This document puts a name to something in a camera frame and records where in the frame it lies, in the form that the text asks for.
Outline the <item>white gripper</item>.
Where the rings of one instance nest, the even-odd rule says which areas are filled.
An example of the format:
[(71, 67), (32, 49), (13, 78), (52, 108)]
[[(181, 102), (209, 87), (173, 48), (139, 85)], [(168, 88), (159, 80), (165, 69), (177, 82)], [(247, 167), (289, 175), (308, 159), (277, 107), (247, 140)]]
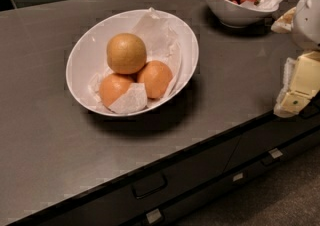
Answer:
[[(320, 0), (299, 0), (271, 26), (275, 33), (292, 37), (304, 50), (320, 50)], [(307, 51), (284, 65), (283, 87), (274, 114), (281, 118), (298, 115), (320, 91), (320, 52)]]

